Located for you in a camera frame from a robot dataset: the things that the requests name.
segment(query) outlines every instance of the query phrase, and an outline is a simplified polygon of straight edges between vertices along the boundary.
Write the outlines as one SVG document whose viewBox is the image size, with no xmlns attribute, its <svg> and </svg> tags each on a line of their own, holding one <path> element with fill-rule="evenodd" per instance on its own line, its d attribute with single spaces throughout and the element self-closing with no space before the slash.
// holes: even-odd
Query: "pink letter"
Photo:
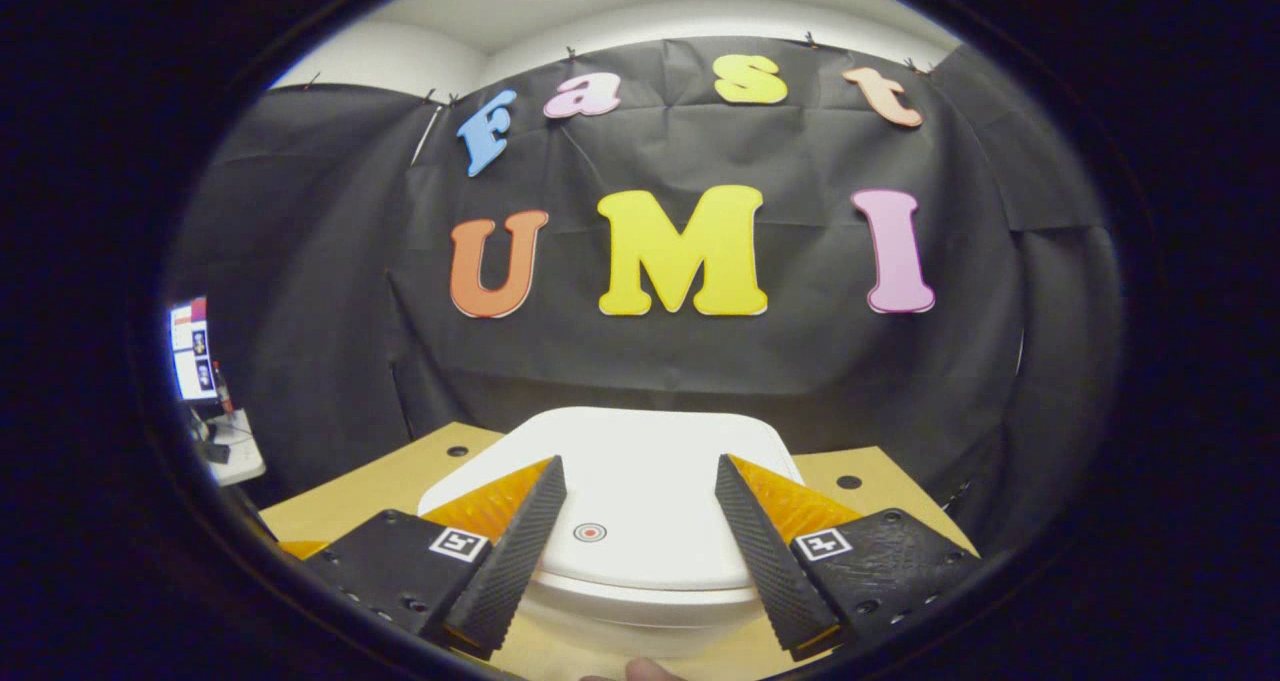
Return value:
<svg viewBox="0 0 1280 681">
<path fill-rule="evenodd" d="M 867 294 L 878 314 L 919 314 L 933 308 L 933 289 L 920 276 L 915 247 L 911 195 L 892 189 L 865 189 L 852 195 L 854 207 L 867 215 L 876 247 L 876 288 Z"/>
<path fill-rule="evenodd" d="M 543 113 L 548 119 L 568 119 L 575 113 L 599 116 L 600 113 L 613 111 L 622 102 L 618 99 L 622 79 L 617 74 L 576 76 L 559 84 L 557 90 L 563 93 L 552 97 Z"/>
</svg>

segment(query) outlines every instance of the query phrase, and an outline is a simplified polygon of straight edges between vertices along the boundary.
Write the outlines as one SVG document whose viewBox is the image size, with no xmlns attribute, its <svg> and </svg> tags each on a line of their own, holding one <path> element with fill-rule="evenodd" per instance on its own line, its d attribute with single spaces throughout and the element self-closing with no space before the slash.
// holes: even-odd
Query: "black fabric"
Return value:
<svg viewBox="0 0 1280 681">
<path fill-rule="evenodd" d="M 777 61 L 786 100 L 719 99 L 712 63 L 727 52 Z M 924 124 L 870 110 L 841 76 L 854 67 L 899 81 Z M 616 110 L 543 115 L 561 81 L 594 70 L 621 76 Z M 507 148 L 468 178 L 458 125 L 507 88 Z M 251 488 L 260 501 L 444 422 L 508 431 L 563 406 L 744 413 L 794 453 L 879 445 L 954 501 L 979 548 L 1024 541 L 1074 486 L 1120 352 L 1114 253 L 1083 166 L 982 58 L 961 49 L 924 76 L 771 38 L 632 44 L 439 108 L 411 166 L 433 113 L 379 90 L 275 90 L 201 184 L 179 288 L 210 297 L 211 337 L 270 469 Z M 700 315 L 699 274 L 676 314 L 655 300 L 645 316 L 603 315 L 600 198 L 645 189 L 684 229 L 721 184 L 763 193 L 754 244 L 768 311 Z M 874 256 L 850 195 L 876 188 L 918 198 L 928 312 L 868 307 Z M 462 315 L 449 230 L 498 225 L 481 268 L 497 288 L 502 224 L 527 210 L 550 216 L 529 298 L 508 317 Z"/>
<path fill-rule="evenodd" d="M 433 108 L 384 90 L 283 90 L 210 161 L 174 243 L 174 300 L 209 297 L 210 346 L 247 408 L 265 506 L 407 439 L 387 362 L 393 189 Z"/>
</svg>

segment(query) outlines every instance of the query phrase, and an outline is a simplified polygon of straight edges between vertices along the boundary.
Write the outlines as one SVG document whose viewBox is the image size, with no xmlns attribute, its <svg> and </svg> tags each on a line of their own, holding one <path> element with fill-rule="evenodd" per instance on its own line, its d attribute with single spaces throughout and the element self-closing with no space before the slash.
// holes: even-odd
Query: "computer screen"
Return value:
<svg viewBox="0 0 1280 681">
<path fill-rule="evenodd" d="M 173 367 L 183 399 L 218 399 L 206 307 L 207 300 L 200 297 L 169 308 Z"/>
</svg>

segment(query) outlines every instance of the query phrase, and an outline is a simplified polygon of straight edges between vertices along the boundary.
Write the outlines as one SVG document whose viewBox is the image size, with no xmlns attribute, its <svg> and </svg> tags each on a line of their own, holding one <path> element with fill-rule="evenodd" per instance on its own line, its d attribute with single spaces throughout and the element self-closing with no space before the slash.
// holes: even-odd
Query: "white plastic container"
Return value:
<svg viewBox="0 0 1280 681">
<path fill-rule="evenodd" d="M 559 454 L 567 495 L 521 612 L 575 645 L 690 655 L 764 612 L 716 499 L 722 453 L 804 483 L 768 422 L 558 408 L 439 481 L 419 512 Z"/>
</svg>

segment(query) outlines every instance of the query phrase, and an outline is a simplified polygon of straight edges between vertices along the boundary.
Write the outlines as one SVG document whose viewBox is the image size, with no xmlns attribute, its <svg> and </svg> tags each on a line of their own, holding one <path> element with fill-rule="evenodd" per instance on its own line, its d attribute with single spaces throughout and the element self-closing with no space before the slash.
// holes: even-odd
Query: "foam letter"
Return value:
<svg viewBox="0 0 1280 681">
<path fill-rule="evenodd" d="M 640 289 L 640 266 L 667 311 L 685 303 L 698 268 L 703 288 L 694 307 L 708 316 L 763 314 L 769 298 L 755 285 L 755 210 L 764 204 L 750 186 L 712 186 L 699 198 L 685 233 L 671 224 L 653 193 L 632 189 L 607 195 L 598 210 L 609 220 L 609 289 L 600 311 L 640 316 L 653 300 Z"/>
<path fill-rule="evenodd" d="M 613 111 L 621 104 L 618 87 L 622 84 L 617 74 L 584 74 L 564 81 L 557 88 L 559 96 L 552 97 L 543 108 L 548 119 L 568 119 L 575 113 L 582 116 L 599 116 Z"/>
<path fill-rule="evenodd" d="M 494 134 L 503 133 L 511 128 L 511 113 L 507 113 L 507 104 L 516 101 L 513 90 L 504 90 L 485 102 L 480 111 L 475 113 L 462 125 L 458 125 L 458 138 L 467 143 L 467 154 L 471 154 L 471 165 L 467 166 L 467 175 L 476 175 L 489 165 L 503 148 L 507 148 L 507 140 L 499 140 Z"/>
<path fill-rule="evenodd" d="M 721 56 L 712 63 L 721 78 L 716 92 L 728 102 L 780 102 L 787 97 L 786 81 L 777 78 L 778 65 L 764 56 Z"/>
<path fill-rule="evenodd" d="M 895 122 L 897 125 L 923 124 L 924 116 L 910 108 L 902 108 L 893 93 L 902 92 L 902 84 L 897 81 L 886 79 L 877 69 L 851 69 L 846 70 L 846 81 L 858 84 L 863 90 L 867 102 L 872 104 L 872 110 L 879 113 L 884 119 Z"/>
<path fill-rule="evenodd" d="M 479 219 L 458 224 L 453 233 L 453 270 L 449 271 L 449 294 L 453 306 L 471 317 L 503 317 L 520 308 L 529 298 L 534 279 L 534 255 L 538 251 L 538 229 L 547 225 L 545 211 L 521 211 L 507 219 L 511 230 L 511 262 L 507 283 L 497 291 L 480 285 L 480 257 L 484 241 L 494 230 L 494 221 Z"/>
<path fill-rule="evenodd" d="M 878 314 L 919 314 L 933 308 L 933 289 L 920 276 L 915 247 L 911 195 L 892 189 L 865 189 L 852 195 L 854 206 L 867 215 L 876 248 L 876 288 L 867 294 Z"/>
</svg>

